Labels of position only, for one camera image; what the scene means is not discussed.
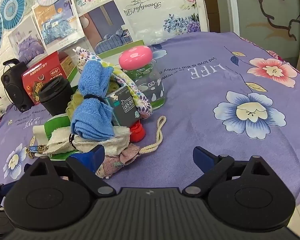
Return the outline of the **red small cloth object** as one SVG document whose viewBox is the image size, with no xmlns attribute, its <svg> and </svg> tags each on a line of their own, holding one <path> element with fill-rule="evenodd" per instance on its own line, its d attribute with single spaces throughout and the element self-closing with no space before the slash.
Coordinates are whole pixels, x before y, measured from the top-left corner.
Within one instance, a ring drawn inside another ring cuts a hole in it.
<svg viewBox="0 0 300 240">
<path fill-rule="evenodd" d="M 140 142 L 145 137 L 145 135 L 146 132 L 140 120 L 138 120 L 135 124 L 133 124 L 130 127 L 130 142 Z"/>
</svg>

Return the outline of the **pink knitted bow hat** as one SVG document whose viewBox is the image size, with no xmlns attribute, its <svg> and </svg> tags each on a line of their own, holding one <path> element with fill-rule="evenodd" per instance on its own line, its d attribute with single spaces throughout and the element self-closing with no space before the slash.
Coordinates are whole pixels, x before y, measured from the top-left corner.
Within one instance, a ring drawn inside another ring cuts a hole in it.
<svg viewBox="0 0 300 240">
<path fill-rule="evenodd" d="M 124 166 L 127 166 L 134 162 L 140 156 L 139 151 L 139 146 L 129 144 L 129 146 L 124 149 L 119 155 L 114 157 L 105 156 L 104 162 L 96 171 L 96 175 L 102 179 L 110 178 Z"/>
</svg>

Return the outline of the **blue paper fan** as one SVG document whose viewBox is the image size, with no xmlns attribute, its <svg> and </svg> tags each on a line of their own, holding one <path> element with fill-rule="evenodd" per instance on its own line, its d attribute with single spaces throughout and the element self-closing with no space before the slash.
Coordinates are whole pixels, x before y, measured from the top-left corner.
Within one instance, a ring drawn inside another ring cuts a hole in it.
<svg viewBox="0 0 300 240">
<path fill-rule="evenodd" d="M 2 0 L 0 12 L 2 14 L 3 28 L 11 30 L 22 20 L 25 12 L 26 0 Z"/>
</svg>

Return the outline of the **white floral bedding package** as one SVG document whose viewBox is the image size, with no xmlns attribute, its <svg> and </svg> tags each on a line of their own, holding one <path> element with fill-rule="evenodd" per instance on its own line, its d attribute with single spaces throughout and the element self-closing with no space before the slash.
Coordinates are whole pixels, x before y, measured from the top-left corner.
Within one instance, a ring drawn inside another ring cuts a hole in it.
<svg viewBox="0 0 300 240">
<path fill-rule="evenodd" d="M 75 0 L 79 12 L 106 0 Z M 118 0 L 136 38 L 156 44 L 185 33 L 200 32 L 197 0 Z"/>
</svg>

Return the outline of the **white towel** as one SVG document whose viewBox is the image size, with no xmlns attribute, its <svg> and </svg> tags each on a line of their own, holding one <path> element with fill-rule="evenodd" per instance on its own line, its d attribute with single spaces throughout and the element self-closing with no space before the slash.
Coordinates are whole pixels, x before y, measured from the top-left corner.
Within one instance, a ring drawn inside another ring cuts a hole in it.
<svg viewBox="0 0 300 240">
<path fill-rule="evenodd" d="M 126 149 L 130 143 L 130 129 L 123 126 L 114 126 L 114 134 L 113 137 L 104 141 L 84 139 L 79 135 L 74 135 L 73 141 L 70 142 L 70 127 L 58 128 L 52 132 L 43 154 L 55 155 L 72 151 L 85 153 L 97 145 L 102 145 L 105 150 L 105 155 L 111 157 L 117 156 Z"/>
</svg>

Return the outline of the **olive green bath pouf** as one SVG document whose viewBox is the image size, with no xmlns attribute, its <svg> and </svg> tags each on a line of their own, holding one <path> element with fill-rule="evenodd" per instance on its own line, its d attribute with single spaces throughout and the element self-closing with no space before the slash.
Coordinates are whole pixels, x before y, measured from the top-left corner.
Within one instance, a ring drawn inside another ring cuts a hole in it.
<svg viewBox="0 0 300 240">
<path fill-rule="evenodd" d="M 65 111 L 69 117 L 69 120 L 72 120 L 75 109 L 83 102 L 83 99 L 83 95 L 79 92 L 79 90 L 76 90 L 71 96 L 71 101 L 68 103 Z"/>
</svg>

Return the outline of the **black speaker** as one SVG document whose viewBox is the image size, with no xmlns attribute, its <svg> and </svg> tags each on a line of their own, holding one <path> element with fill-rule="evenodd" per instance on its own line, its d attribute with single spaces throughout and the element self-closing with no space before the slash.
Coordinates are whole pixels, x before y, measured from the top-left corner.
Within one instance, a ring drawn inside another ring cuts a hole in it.
<svg viewBox="0 0 300 240">
<path fill-rule="evenodd" d="M 3 70 L 1 76 L 5 91 L 21 113 L 28 111 L 34 106 L 34 103 L 23 85 L 22 77 L 28 70 L 26 64 L 18 59 L 11 59 L 5 61 L 3 65 L 4 67 L 9 66 L 7 70 Z"/>
</svg>

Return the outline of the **floral fabric pouch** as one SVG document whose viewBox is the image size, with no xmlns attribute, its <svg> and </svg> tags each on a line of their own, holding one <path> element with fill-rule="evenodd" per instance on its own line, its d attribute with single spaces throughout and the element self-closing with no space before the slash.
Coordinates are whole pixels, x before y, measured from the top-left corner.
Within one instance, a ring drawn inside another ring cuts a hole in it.
<svg viewBox="0 0 300 240">
<path fill-rule="evenodd" d="M 104 61 L 96 54 L 91 53 L 82 47 L 76 47 L 73 49 L 73 52 L 75 53 L 76 66 L 80 74 L 83 72 L 83 69 L 88 61 L 97 61 L 103 67 L 113 67 L 114 69 L 110 77 L 111 81 L 117 82 L 120 86 L 127 86 L 141 118 L 148 119 L 152 115 L 153 108 L 150 104 L 150 101 L 147 99 L 145 94 L 138 89 L 135 82 L 118 66 L 114 66 L 113 64 Z"/>
</svg>

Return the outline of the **purple floral bedsheet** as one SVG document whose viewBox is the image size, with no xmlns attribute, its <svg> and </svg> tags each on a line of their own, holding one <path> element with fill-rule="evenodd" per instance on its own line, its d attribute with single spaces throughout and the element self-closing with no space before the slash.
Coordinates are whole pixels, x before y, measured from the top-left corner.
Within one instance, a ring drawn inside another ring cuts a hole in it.
<svg viewBox="0 0 300 240">
<path fill-rule="evenodd" d="M 199 178 L 200 146 L 236 160 L 261 156 L 300 203 L 300 73 L 234 33 L 190 33 L 157 46 L 165 104 L 143 121 L 159 148 L 111 176 L 122 187 L 184 188 Z"/>
</svg>

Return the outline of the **glass jar pink lid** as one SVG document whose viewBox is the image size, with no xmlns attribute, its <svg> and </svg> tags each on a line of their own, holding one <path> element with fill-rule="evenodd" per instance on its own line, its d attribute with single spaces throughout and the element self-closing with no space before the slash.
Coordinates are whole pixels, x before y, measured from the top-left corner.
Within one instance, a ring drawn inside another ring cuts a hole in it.
<svg viewBox="0 0 300 240">
<path fill-rule="evenodd" d="M 165 103 L 164 85 L 156 63 L 148 46 L 130 48 L 119 56 L 121 69 L 135 82 L 154 110 Z"/>
</svg>

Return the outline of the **bedding poster dark blue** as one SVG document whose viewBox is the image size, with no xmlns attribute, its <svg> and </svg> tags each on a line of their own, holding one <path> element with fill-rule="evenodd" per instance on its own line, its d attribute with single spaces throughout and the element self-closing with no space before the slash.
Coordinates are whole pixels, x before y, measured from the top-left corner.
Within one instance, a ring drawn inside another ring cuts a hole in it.
<svg viewBox="0 0 300 240">
<path fill-rule="evenodd" d="M 136 41 L 132 27 L 117 0 L 106 0 L 80 12 L 79 20 L 96 54 Z"/>
</svg>

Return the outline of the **grey soft tissue pack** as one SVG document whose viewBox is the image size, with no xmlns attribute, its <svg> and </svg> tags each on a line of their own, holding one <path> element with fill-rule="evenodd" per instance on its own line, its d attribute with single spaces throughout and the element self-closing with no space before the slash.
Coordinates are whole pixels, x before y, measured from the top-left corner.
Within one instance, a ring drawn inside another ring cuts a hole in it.
<svg viewBox="0 0 300 240">
<path fill-rule="evenodd" d="M 131 127 L 140 119 L 140 113 L 127 86 L 107 95 L 105 102 L 113 108 L 112 122 L 115 126 Z"/>
</svg>

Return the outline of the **bedding poster purple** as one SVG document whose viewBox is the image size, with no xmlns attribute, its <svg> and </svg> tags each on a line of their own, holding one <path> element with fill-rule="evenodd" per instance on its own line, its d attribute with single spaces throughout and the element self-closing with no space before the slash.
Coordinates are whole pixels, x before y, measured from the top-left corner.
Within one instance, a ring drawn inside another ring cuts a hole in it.
<svg viewBox="0 0 300 240">
<path fill-rule="evenodd" d="M 27 16 L 9 35 L 8 39 L 15 56 L 28 64 L 36 57 L 46 54 L 32 16 Z"/>
</svg>

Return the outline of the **yellow thread skein blue label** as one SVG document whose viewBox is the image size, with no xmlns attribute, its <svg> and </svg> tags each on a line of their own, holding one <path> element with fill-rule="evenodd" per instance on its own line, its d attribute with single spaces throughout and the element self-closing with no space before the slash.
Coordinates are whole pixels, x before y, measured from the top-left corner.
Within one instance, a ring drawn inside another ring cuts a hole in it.
<svg viewBox="0 0 300 240">
<path fill-rule="evenodd" d="M 29 158 L 33 159 L 35 154 L 42 154 L 46 150 L 48 150 L 47 145 L 38 145 L 38 146 L 27 146 L 26 147 L 26 154 Z"/>
</svg>

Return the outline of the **green gift box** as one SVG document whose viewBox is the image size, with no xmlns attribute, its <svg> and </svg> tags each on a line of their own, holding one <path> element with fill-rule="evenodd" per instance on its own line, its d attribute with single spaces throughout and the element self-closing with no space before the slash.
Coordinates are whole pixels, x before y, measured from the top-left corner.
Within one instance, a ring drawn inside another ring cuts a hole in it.
<svg viewBox="0 0 300 240">
<path fill-rule="evenodd" d="M 119 56 L 122 52 L 136 47 L 143 46 L 144 42 L 142 40 L 132 42 L 111 50 L 108 50 L 104 53 L 98 55 L 102 60 L 110 63 L 113 66 L 119 67 Z M 78 85 L 79 78 L 81 77 L 81 72 L 83 71 L 84 65 L 87 60 L 85 58 L 92 57 L 92 54 L 95 52 L 93 50 L 88 50 L 88 47 L 84 48 L 77 46 L 76 44 L 72 46 L 71 51 L 68 52 L 68 55 L 71 57 L 72 62 L 75 64 L 75 67 L 70 73 L 68 80 L 70 82 L 71 87 L 75 87 Z"/>
</svg>

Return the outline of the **red cracker box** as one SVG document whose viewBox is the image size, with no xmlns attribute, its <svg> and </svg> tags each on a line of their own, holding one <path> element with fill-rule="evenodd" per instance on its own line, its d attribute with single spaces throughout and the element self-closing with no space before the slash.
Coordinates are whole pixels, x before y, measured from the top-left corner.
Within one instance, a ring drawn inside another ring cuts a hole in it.
<svg viewBox="0 0 300 240">
<path fill-rule="evenodd" d="M 50 80 L 67 75 L 61 66 L 58 52 L 54 52 L 49 56 L 37 62 L 33 67 L 22 74 L 23 87 L 35 105 L 39 102 L 39 91 Z"/>
</svg>

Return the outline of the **black lidded coffee cup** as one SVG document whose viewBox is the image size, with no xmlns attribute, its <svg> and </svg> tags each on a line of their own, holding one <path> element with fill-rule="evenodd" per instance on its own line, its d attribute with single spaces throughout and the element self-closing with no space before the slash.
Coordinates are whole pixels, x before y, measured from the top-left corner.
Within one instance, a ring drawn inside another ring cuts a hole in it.
<svg viewBox="0 0 300 240">
<path fill-rule="evenodd" d="M 52 116 L 65 113 L 73 94 L 70 82 L 62 76 L 50 80 L 38 92 L 40 103 Z"/>
</svg>

